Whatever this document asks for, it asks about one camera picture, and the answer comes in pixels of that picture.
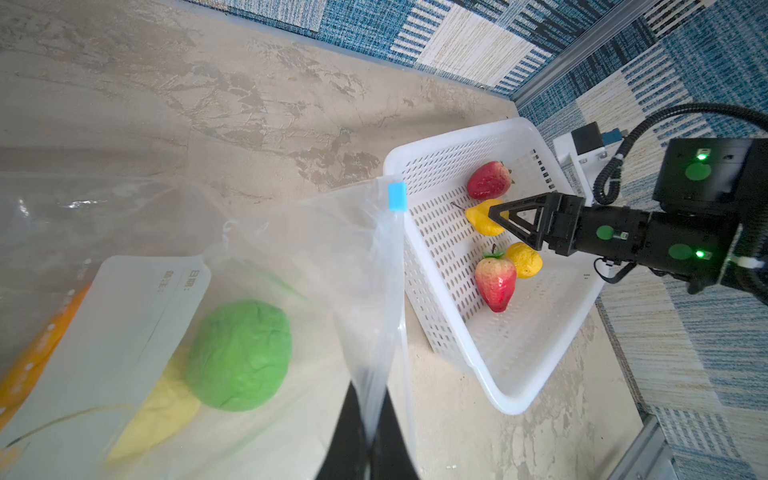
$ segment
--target red strawberry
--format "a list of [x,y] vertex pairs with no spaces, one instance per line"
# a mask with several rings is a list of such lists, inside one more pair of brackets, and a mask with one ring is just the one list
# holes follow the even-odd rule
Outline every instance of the red strawberry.
[[490,200],[507,193],[512,176],[501,162],[489,162],[475,170],[467,183],[467,193],[475,200]]
[[496,252],[496,245],[491,253],[486,253],[475,268],[475,283],[480,296],[496,313],[507,309],[509,299],[515,292],[518,271],[515,264],[504,258],[504,250]]

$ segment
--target lemon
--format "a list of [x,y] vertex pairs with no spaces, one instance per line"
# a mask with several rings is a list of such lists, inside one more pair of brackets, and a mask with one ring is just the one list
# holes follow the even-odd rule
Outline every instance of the lemon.
[[513,243],[505,257],[509,258],[518,269],[518,278],[531,278],[544,266],[541,255],[522,242]]

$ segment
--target robotic arm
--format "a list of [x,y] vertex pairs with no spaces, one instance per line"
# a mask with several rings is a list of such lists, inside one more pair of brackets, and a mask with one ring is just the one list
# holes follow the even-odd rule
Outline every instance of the robotic arm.
[[[559,255],[598,255],[596,271],[599,260],[626,262],[613,277],[598,271],[609,283],[643,265],[656,275],[688,282],[688,293],[719,283],[768,304],[768,139],[673,139],[653,195],[663,211],[608,206],[618,197],[621,168],[634,142],[666,118],[693,113],[728,115],[768,131],[768,115],[748,108],[666,108],[632,130],[599,173],[592,192],[599,205],[588,207],[583,197],[554,192],[491,207],[490,218],[536,250],[547,242]],[[530,210],[533,223],[520,215]],[[501,216],[505,211],[509,220]]]

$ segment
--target metal strip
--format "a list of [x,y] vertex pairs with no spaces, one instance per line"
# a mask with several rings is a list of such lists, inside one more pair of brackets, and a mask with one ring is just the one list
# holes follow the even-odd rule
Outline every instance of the metal strip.
[[624,0],[611,9],[598,23],[587,30],[587,33],[563,50],[555,60],[542,68],[531,81],[515,92],[512,100],[518,109],[523,108],[541,92],[550,88],[586,57],[592,55],[617,33],[637,20],[655,2],[657,0]]

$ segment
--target marble patterned surface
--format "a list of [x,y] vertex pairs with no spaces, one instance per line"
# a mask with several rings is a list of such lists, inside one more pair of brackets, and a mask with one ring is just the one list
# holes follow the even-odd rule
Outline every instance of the marble patterned surface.
[[[184,2],[0,0],[0,169],[181,175],[234,213],[381,172],[514,104]],[[604,478],[641,427],[597,314],[525,415],[493,409],[407,311],[420,475]]]

